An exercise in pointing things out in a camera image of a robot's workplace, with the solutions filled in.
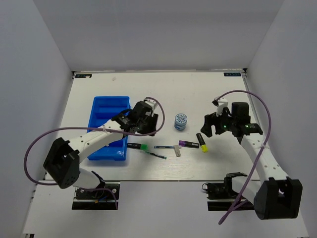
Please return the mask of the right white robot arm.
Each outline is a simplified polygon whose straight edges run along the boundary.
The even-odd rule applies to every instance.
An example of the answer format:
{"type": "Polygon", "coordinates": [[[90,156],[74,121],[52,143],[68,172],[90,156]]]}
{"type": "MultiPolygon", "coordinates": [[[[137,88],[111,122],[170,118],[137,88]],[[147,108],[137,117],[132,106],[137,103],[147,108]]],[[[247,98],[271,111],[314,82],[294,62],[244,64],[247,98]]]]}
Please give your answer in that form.
{"type": "Polygon", "coordinates": [[[298,179],[291,179],[280,167],[270,148],[264,145],[263,131],[257,123],[251,122],[249,105],[234,102],[228,108],[225,99],[213,101],[216,112],[206,115],[201,132],[207,137],[231,132],[247,152],[255,165],[259,181],[247,181],[241,172],[229,173],[222,183],[203,184],[210,200],[237,199],[234,207],[240,209],[247,202],[252,204],[261,220],[295,219],[300,210],[303,186],[298,179]]]}

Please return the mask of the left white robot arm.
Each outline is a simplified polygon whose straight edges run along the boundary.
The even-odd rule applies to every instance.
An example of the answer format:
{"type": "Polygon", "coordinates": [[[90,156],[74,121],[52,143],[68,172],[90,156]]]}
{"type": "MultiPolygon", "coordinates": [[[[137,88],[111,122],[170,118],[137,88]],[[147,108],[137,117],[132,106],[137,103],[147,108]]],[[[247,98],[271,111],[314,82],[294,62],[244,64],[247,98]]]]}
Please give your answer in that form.
{"type": "Polygon", "coordinates": [[[153,136],[156,133],[158,102],[149,97],[137,102],[96,129],[70,140],[56,139],[44,161],[44,168],[61,189],[70,186],[87,189],[94,198],[104,194],[102,178],[80,164],[91,154],[129,136],[153,136]]]}

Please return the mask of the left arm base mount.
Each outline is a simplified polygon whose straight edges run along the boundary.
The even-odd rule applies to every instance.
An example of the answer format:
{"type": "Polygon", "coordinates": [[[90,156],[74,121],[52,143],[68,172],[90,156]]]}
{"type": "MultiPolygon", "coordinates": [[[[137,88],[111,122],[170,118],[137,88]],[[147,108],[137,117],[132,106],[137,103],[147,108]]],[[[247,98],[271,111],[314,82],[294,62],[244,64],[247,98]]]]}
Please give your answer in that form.
{"type": "Polygon", "coordinates": [[[84,191],[76,189],[72,210],[117,210],[112,194],[107,190],[84,191]]]}

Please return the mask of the blue cleaning gel jar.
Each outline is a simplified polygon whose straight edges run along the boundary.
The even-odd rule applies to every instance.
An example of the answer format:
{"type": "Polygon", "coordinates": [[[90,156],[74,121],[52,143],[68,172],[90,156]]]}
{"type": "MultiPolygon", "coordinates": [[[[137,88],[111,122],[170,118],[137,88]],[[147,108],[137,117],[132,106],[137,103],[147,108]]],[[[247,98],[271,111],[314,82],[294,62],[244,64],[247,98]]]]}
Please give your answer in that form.
{"type": "Polygon", "coordinates": [[[182,131],[186,128],[188,118],[185,114],[179,113],[175,116],[174,127],[175,129],[182,131]]]}

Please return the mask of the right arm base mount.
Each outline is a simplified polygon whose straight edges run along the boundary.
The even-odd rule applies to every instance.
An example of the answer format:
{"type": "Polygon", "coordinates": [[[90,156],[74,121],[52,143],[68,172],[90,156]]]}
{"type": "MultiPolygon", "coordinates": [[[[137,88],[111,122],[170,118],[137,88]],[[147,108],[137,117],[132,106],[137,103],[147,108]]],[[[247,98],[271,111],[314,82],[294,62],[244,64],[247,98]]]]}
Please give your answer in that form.
{"type": "Polygon", "coordinates": [[[208,211],[227,211],[234,202],[239,192],[232,189],[232,179],[247,177],[246,174],[237,172],[227,174],[222,182],[205,182],[202,190],[207,194],[208,211]]]}

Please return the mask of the grey white eraser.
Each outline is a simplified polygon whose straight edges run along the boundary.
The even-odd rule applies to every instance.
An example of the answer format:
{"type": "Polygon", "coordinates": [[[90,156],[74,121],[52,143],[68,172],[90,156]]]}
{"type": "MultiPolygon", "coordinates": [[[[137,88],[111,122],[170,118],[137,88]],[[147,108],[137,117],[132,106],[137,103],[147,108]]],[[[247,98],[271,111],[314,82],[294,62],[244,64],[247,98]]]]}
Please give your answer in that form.
{"type": "Polygon", "coordinates": [[[174,145],[173,148],[174,148],[174,152],[175,152],[176,157],[180,157],[181,156],[181,152],[180,152],[181,147],[179,145],[174,145]]]}

